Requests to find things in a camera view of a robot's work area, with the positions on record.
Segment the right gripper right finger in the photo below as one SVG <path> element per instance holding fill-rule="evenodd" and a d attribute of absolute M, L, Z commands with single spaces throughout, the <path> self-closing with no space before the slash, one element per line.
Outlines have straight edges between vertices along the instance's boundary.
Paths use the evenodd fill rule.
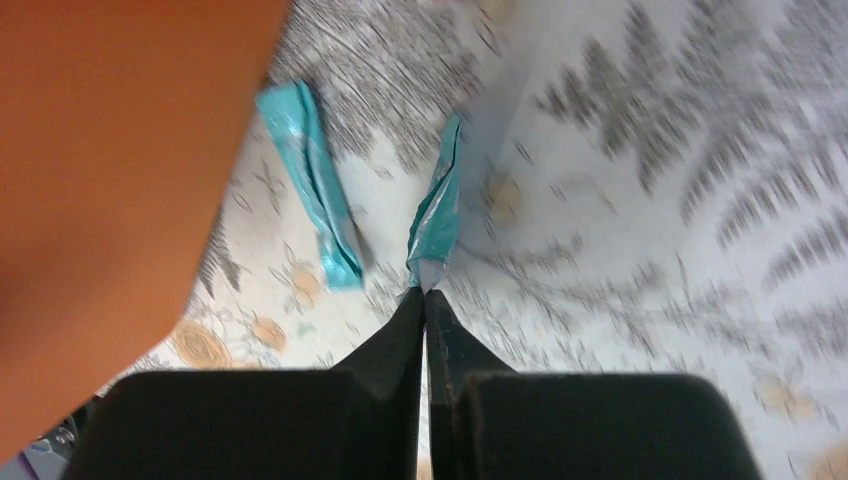
<path fill-rule="evenodd" d="M 437 479 L 757 479 L 728 402 L 703 378 L 520 373 L 424 299 Z"/>

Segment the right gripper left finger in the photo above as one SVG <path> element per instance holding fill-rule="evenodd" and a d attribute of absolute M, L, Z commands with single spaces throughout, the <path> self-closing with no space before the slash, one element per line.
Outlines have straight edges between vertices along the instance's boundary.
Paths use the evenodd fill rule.
<path fill-rule="evenodd" d="M 412 479 L 424 296 L 327 370 L 144 372 L 97 404 L 68 479 Z"/>

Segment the orange plastic medicine box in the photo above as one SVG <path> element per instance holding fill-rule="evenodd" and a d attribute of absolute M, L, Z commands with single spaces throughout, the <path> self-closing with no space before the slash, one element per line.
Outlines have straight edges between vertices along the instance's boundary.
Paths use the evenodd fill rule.
<path fill-rule="evenodd" d="M 176 324 L 286 1 L 1 5 L 1 456 Z"/>

